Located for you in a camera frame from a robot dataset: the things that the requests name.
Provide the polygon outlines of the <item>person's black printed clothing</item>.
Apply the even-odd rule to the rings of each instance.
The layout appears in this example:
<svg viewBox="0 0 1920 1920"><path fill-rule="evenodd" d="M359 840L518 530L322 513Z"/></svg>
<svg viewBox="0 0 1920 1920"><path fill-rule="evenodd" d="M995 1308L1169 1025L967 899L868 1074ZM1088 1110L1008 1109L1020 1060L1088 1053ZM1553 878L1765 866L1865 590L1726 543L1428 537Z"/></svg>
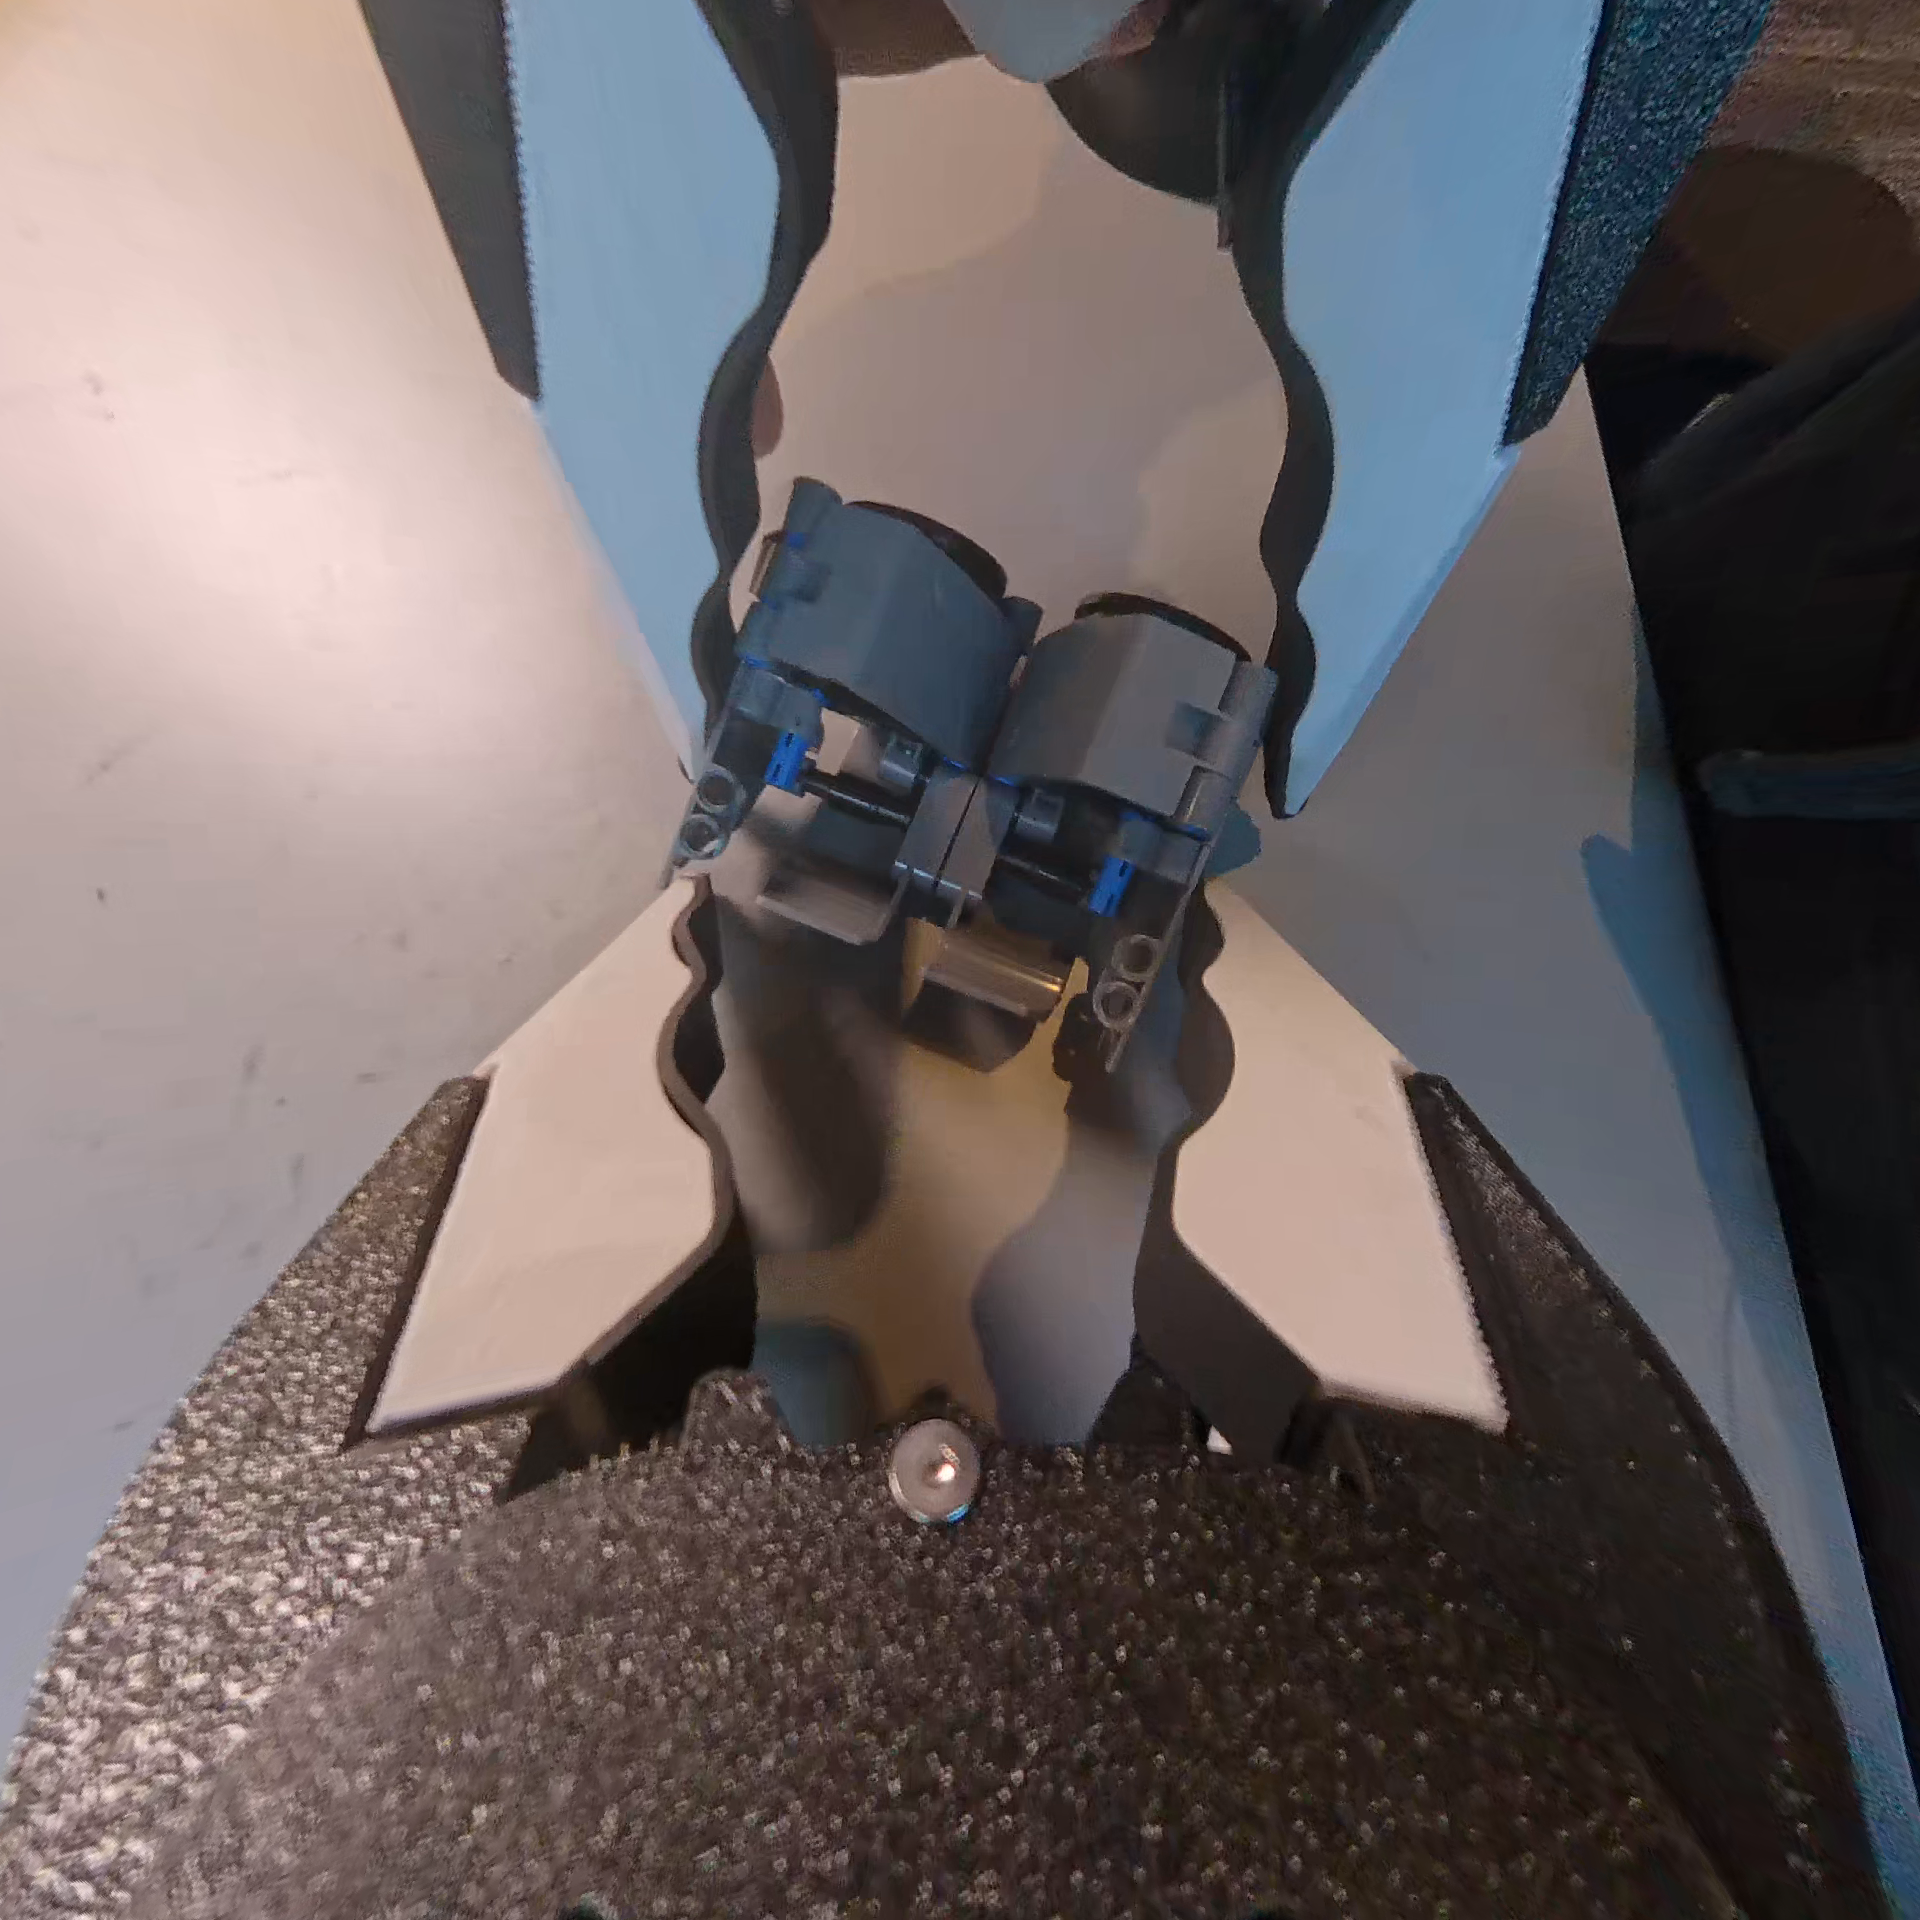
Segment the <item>person's black printed clothing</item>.
<svg viewBox="0 0 1920 1920"><path fill-rule="evenodd" d="M1916 1770L1916 306L1677 364L1622 537Z"/></svg>

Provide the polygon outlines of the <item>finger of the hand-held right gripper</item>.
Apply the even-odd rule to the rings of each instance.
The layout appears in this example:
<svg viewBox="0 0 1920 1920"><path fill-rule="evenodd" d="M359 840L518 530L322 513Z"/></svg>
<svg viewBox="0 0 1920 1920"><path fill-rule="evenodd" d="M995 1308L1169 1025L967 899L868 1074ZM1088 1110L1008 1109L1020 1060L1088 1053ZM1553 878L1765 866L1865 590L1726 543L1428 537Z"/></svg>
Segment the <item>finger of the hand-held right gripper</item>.
<svg viewBox="0 0 1920 1920"><path fill-rule="evenodd" d="M808 4L505 4L538 415L694 777L763 504L756 396L824 245Z"/></svg>
<svg viewBox="0 0 1920 1920"><path fill-rule="evenodd" d="M1262 741L1298 814L1516 464L1601 4L1326 4L1230 93L1224 229L1284 387Z"/></svg>

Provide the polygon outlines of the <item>person's right forearm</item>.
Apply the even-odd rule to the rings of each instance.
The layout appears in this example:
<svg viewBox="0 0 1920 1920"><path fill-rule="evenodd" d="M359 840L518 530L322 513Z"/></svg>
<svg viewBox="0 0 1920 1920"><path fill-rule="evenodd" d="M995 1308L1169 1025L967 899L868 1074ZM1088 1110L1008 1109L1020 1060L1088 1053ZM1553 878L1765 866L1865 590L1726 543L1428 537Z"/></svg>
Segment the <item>person's right forearm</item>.
<svg viewBox="0 0 1920 1920"><path fill-rule="evenodd" d="M1774 364L1916 294L1917 4L1774 4L1597 344Z"/></svg>

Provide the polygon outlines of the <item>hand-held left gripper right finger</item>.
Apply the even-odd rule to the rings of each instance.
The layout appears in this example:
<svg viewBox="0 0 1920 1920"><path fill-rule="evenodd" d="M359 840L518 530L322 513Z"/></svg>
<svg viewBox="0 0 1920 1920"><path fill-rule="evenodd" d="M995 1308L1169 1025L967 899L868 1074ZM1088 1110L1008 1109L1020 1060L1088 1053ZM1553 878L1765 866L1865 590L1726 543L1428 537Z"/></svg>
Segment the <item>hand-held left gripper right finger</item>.
<svg viewBox="0 0 1920 1920"><path fill-rule="evenodd" d="M1349 1408L1500 1438L1400 1049L1224 881L1189 906L1177 981L1186 1118L1140 1228L1144 1356L1236 1464L1301 1464Z"/></svg>

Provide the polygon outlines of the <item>grey toy brick engine assembly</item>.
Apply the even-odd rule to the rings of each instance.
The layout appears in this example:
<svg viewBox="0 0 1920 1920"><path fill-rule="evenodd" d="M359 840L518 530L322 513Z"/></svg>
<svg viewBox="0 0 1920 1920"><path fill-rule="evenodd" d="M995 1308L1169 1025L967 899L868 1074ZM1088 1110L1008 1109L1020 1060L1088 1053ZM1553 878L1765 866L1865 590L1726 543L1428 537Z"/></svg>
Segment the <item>grey toy brick engine assembly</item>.
<svg viewBox="0 0 1920 1920"><path fill-rule="evenodd" d="M965 923L1024 800L991 748L1040 627L951 527L796 482L672 847L711 870L764 796L809 802L757 905L850 946Z"/></svg>

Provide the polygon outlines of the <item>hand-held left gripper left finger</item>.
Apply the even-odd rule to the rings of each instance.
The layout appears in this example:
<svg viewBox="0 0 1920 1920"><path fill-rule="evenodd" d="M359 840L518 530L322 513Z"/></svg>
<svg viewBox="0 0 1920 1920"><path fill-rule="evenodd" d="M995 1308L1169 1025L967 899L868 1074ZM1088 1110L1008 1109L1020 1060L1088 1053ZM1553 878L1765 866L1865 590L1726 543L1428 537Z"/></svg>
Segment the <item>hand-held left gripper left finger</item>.
<svg viewBox="0 0 1920 1920"><path fill-rule="evenodd" d="M482 1060L351 1447L508 1412L605 1439L593 1374L733 1233L717 981L712 886L677 875Z"/></svg>

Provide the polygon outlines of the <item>grey toy brick wing assembly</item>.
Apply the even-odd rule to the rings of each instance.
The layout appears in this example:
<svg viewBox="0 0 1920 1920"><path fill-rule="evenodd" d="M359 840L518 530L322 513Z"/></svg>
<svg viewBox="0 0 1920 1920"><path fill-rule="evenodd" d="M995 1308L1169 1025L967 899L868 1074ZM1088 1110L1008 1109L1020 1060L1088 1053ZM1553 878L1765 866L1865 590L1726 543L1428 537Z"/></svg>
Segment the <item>grey toy brick wing assembly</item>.
<svg viewBox="0 0 1920 1920"><path fill-rule="evenodd" d="M1136 595L1040 639L985 767L928 771L895 859L899 906L930 926L909 1038L995 1071L1060 1020L1053 1072L1113 1072L1273 703L1230 636Z"/></svg>

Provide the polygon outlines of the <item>grey desk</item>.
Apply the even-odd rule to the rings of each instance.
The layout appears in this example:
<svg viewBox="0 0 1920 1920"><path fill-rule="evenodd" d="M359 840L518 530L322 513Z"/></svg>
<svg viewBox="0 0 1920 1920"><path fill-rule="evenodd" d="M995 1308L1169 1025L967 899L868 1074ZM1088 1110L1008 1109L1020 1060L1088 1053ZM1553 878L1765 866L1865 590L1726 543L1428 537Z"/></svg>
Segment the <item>grey desk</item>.
<svg viewBox="0 0 1920 1920"><path fill-rule="evenodd" d="M173 1405L677 774L353 4L5 4L5 1747ZM1643 1312L1916 1808L1589 396L1246 893Z"/></svg>

